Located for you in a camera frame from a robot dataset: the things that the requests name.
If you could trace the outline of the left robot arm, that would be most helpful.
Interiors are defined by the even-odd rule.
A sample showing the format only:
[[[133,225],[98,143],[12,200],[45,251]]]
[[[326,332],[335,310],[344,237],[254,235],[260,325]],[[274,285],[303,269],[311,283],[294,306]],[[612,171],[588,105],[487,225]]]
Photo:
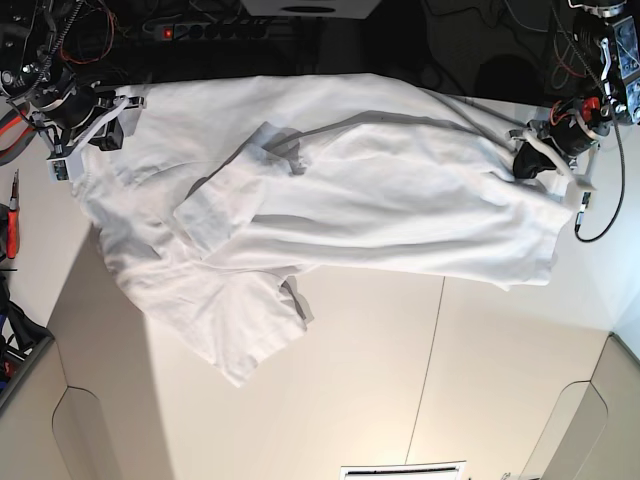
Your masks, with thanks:
[[[551,33],[565,39],[584,73],[546,120],[509,132],[521,143],[513,174],[529,180],[551,170],[588,188],[590,172],[577,173],[579,157],[594,160],[606,136],[639,123],[639,14],[626,1],[569,1],[575,14],[567,28],[559,5],[550,3]]]

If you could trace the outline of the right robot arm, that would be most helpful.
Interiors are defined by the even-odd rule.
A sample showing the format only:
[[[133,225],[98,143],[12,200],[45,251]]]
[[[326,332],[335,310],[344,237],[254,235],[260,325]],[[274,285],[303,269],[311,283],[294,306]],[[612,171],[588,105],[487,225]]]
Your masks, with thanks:
[[[82,140],[102,151],[122,147],[125,133],[117,118],[106,119],[118,105],[144,106],[142,97],[116,96],[96,82],[78,78],[81,64],[64,51],[65,40],[85,8],[106,16],[107,53],[116,33],[114,13],[100,1],[3,1],[1,3],[1,99],[9,111],[1,118],[1,132],[21,125],[22,132],[1,150],[6,164],[41,136],[60,159]]]

